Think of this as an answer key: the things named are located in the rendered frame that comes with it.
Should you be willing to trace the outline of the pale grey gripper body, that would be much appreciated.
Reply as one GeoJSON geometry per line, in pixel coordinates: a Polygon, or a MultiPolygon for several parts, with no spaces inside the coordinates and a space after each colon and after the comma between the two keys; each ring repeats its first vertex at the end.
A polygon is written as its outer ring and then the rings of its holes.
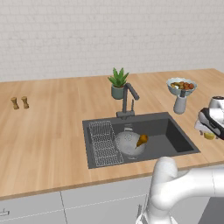
{"type": "Polygon", "coordinates": [[[199,120],[197,120],[194,124],[194,128],[199,131],[199,133],[203,136],[205,133],[212,133],[212,131],[202,124],[199,120]]]}

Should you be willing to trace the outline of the dark grey sink basin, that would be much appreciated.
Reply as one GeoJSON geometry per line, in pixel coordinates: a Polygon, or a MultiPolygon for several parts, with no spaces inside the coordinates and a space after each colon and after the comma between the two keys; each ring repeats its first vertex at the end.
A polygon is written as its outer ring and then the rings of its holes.
{"type": "Polygon", "coordinates": [[[168,112],[135,115],[125,120],[121,118],[103,118],[82,122],[86,144],[87,164],[89,169],[100,168],[95,165],[94,153],[88,125],[92,122],[110,121],[115,136],[123,131],[133,130],[135,133],[148,136],[144,152],[135,159],[129,159],[122,153],[123,164],[142,162],[161,157],[175,157],[185,154],[199,153],[199,149],[179,127],[168,112]]]}

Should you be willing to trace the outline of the brown-yellow pear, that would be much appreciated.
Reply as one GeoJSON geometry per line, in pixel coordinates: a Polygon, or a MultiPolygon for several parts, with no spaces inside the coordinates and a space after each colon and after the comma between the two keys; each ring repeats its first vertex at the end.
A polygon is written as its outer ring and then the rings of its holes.
{"type": "Polygon", "coordinates": [[[141,135],[136,143],[136,146],[140,146],[141,144],[145,144],[148,141],[147,135],[141,135]]]}

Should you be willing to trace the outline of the dark grey sink faucet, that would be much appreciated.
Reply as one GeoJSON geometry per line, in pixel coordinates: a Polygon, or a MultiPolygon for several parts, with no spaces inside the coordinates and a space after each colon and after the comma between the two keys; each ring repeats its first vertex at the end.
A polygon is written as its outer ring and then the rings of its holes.
{"type": "Polygon", "coordinates": [[[127,119],[130,116],[135,115],[134,102],[131,103],[131,110],[130,111],[127,110],[128,92],[130,92],[133,96],[132,101],[137,101],[139,99],[139,95],[136,92],[136,90],[131,86],[130,83],[126,83],[124,85],[124,90],[123,90],[122,111],[116,113],[116,116],[123,120],[127,119]]]}

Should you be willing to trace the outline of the white dispenser bottle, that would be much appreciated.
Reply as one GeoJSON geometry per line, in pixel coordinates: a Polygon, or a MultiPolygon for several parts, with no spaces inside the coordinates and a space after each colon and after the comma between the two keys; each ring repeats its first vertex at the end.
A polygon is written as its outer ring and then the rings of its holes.
{"type": "Polygon", "coordinates": [[[177,96],[177,99],[174,103],[173,111],[176,114],[183,114],[186,111],[186,91],[181,90],[180,95],[177,96]]]}

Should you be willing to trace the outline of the pale blue fruit bowl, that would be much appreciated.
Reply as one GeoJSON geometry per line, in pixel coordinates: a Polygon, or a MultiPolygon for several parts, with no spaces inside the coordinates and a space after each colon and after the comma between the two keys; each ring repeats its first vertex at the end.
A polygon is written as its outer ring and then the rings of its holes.
{"type": "Polygon", "coordinates": [[[173,94],[173,95],[180,95],[181,93],[181,90],[178,88],[178,87],[172,87],[172,83],[174,82],[186,82],[188,84],[193,84],[193,89],[188,89],[185,91],[185,96],[189,96],[197,87],[198,85],[192,81],[192,80],[189,80],[189,79],[185,79],[185,78],[179,78],[179,77],[176,77],[176,78],[170,78],[166,84],[167,84],[167,87],[169,89],[169,91],[173,94]]]}

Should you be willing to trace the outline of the dark grey dishwasher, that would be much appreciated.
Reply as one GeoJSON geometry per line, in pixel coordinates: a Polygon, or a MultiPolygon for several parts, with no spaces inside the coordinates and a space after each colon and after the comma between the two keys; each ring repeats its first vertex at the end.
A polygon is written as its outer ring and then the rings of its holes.
{"type": "Polygon", "coordinates": [[[224,224],[224,198],[204,197],[199,200],[199,224],[224,224]]]}

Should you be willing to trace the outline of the green plant in grey pot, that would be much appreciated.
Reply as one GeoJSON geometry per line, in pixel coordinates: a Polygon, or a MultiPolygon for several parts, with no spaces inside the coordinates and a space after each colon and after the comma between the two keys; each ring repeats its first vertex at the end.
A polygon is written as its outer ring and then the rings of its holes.
{"type": "Polygon", "coordinates": [[[123,98],[123,89],[128,75],[128,73],[124,72],[123,68],[120,72],[117,72],[117,70],[113,68],[113,75],[109,76],[108,80],[112,83],[111,95],[114,99],[121,100],[123,98]]]}

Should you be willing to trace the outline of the wide grey drawer front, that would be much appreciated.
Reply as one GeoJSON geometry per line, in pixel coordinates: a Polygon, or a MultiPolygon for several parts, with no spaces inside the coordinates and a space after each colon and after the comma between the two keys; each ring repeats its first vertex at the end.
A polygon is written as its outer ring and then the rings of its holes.
{"type": "Polygon", "coordinates": [[[61,192],[61,196],[65,208],[80,207],[145,195],[149,192],[150,185],[151,176],[148,176],[65,190],[61,192]]]}

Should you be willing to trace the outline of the wide grey cupboard door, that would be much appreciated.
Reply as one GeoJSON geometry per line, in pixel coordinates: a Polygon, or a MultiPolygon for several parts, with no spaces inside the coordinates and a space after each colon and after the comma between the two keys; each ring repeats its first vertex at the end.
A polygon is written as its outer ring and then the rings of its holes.
{"type": "Polygon", "coordinates": [[[67,224],[135,224],[138,205],[144,208],[146,199],[145,194],[66,208],[66,221],[67,224]]]}

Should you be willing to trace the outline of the wooden shaker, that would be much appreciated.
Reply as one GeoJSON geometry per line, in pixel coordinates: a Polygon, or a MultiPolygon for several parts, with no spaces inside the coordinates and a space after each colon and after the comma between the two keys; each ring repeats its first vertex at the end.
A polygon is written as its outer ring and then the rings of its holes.
{"type": "Polygon", "coordinates": [[[28,101],[27,101],[27,96],[23,96],[21,98],[21,100],[23,101],[24,109],[28,109],[29,108],[29,104],[28,104],[28,101]]]}
{"type": "Polygon", "coordinates": [[[11,97],[10,100],[13,104],[13,108],[14,109],[19,109],[18,102],[17,102],[17,97],[11,97]]]}

